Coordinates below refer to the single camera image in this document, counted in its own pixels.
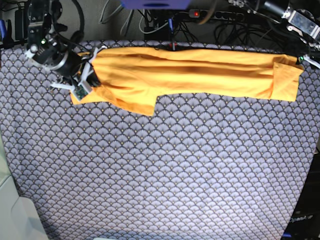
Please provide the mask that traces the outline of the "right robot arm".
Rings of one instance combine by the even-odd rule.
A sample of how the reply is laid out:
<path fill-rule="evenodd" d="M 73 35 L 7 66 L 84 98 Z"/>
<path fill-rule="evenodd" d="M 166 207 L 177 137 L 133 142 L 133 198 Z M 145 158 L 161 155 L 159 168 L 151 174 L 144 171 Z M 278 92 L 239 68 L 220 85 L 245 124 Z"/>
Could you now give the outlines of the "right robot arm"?
<path fill-rule="evenodd" d="M 79 15 L 79 30 L 70 39 L 61 35 L 68 28 L 58 22 L 62 5 L 58 0 L 32 0 L 27 10 L 27 49 L 25 56 L 37 67 L 58 73 L 61 80 L 52 88 L 70 91 L 77 101 L 99 87 L 92 65 L 100 48 L 88 50 L 80 44 L 84 37 L 85 18 L 78 1 L 74 0 Z"/>

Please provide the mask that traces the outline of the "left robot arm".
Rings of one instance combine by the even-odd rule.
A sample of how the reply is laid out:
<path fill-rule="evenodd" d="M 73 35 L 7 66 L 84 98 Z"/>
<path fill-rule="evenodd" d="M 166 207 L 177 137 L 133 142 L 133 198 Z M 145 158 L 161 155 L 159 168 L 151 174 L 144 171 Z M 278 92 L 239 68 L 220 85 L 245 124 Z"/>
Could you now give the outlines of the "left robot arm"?
<path fill-rule="evenodd" d="M 306 45 L 306 53 L 298 59 L 320 68 L 320 21 L 310 11 L 295 9 L 289 0 L 229 0 L 228 3 L 264 18 L 279 35 L 300 40 Z"/>

